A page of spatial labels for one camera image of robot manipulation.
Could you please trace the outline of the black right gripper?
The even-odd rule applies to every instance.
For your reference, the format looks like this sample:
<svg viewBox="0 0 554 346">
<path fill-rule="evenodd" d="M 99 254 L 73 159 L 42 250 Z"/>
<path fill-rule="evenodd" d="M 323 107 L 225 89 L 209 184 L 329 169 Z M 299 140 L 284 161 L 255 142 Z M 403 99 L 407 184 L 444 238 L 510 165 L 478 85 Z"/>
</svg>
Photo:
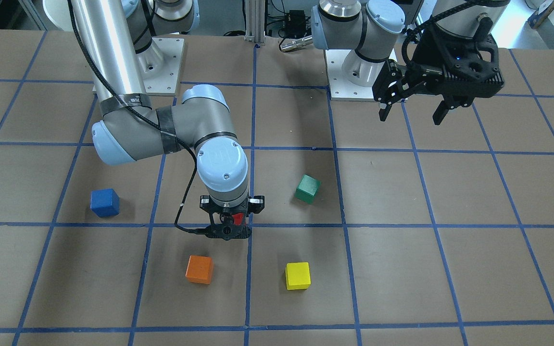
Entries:
<svg viewBox="0 0 554 346">
<path fill-rule="evenodd" d="M 264 196 L 258 195 L 248 198 L 240 203 L 217 202 L 210 195 L 200 196 L 200 209 L 207 214 L 243 214 L 247 217 L 249 214 L 259 214 L 264 210 Z"/>
</svg>

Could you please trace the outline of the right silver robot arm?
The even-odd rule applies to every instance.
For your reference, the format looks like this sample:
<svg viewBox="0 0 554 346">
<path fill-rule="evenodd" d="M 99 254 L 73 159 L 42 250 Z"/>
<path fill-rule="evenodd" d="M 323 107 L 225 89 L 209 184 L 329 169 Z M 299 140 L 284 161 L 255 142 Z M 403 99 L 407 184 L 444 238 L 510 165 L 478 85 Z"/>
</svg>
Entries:
<svg viewBox="0 0 554 346">
<path fill-rule="evenodd" d="M 192 29 L 195 0 L 46 0 L 57 28 L 75 35 L 92 77 L 102 119 L 91 129 L 96 152 L 110 166 L 179 151 L 191 153 L 207 189 L 209 214 L 249 215 L 264 197 L 249 195 L 248 160 L 224 94 L 212 85 L 183 92 L 179 104 L 157 107 L 156 86 L 176 85 L 179 66 L 168 34 Z"/>
</svg>

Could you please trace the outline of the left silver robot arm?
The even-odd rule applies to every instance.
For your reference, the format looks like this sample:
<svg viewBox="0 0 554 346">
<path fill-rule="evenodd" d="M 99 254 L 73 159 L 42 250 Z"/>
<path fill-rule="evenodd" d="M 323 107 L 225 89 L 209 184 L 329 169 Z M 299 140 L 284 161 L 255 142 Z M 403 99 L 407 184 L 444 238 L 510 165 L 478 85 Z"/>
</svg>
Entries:
<svg viewBox="0 0 554 346">
<path fill-rule="evenodd" d="M 380 65 L 371 83 L 385 121 L 394 103 L 414 94 L 442 96 L 435 125 L 458 107 L 495 96 L 505 85 L 491 31 L 507 0 L 439 0 L 431 17 L 406 29 L 406 15 L 391 0 L 321 0 L 312 8 L 317 49 L 347 49 Z"/>
</svg>

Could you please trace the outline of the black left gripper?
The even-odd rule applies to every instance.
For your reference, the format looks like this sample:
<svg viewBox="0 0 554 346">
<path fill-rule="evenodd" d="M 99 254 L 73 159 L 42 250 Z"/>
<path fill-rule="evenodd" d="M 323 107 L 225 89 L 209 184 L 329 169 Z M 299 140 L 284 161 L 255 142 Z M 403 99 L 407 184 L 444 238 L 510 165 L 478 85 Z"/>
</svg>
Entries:
<svg viewBox="0 0 554 346">
<path fill-rule="evenodd" d="M 437 96 L 439 85 L 439 53 L 433 34 L 407 35 L 402 42 L 403 65 L 387 60 L 372 85 L 372 95 L 380 103 L 378 116 L 386 121 L 392 105 L 409 96 Z M 432 120 L 440 125 L 448 112 L 460 106 L 455 99 L 442 99 Z"/>
</svg>

